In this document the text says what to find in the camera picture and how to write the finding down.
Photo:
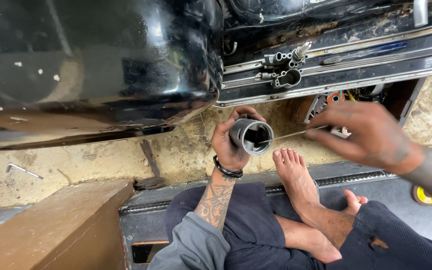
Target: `black bracelet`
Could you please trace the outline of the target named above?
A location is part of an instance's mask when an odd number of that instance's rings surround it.
[[[234,177],[234,178],[241,178],[241,176],[243,176],[243,170],[242,169],[240,169],[238,171],[233,171],[233,170],[223,168],[223,166],[221,166],[221,164],[219,164],[218,155],[213,156],[213,161],[214,161],[214,165],[216,166],[216,168],[220,172],[222,172],[223,174],[225,174],[227,176]]]

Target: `phone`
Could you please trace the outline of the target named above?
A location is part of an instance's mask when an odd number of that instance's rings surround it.
[[[132,262],[134,264],[149,264],[156,253],[169,244],[167,240],[134,242],[131,244]]]

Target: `concrete floor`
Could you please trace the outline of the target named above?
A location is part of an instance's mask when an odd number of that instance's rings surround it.
[[[255,109],[273,127],[276,137],[301,130],[290,122],[294,110],[293,100],[280,100],[254,105]],[[212,107],[174,132],[146,137],[153,148],[154,159],[166,184],[206,179],[213,168],[211,139],[214,126],[226,120],[232,108]],[[432,146],[432,77],[423,89],[406,121],[405,132],[418,143]],[[97,143],[35,150],[0,151],[0,208],[36,203],[58,189],[86,181],[111,181],[153,176],[145,162],[139,143],[143,138],[132,138],[109,143]],[[328,163],[339,156],[302,136],[274,141],[272,149],[297,149],[308,164]],[[11,169],[14,163],[41,175],[32,177]],[[274,170],[271,152],[253,156],[246,174]]]

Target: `dark pants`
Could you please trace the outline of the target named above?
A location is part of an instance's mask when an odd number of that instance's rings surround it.
[[[170,243],[173,228],[195,210],[205,188],[185,190],[168,206],[165,227]],[[227,270],[432,269],[432,241],[376,201],[364,204],[357,213],[353,230],[341,246],[343,259],[324,265],[304,251],[285,248],[283,230],[261,182],[234,186],[223,236],[231,246],[225,259]],[[389,248],[370,246],[372,236]]]

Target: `gray shirt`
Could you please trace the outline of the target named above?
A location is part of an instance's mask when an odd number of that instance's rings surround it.
[[[224,270],[230,244],[215,226],[189,212],[173,230],[173,242],[161,249],[148,270]]]

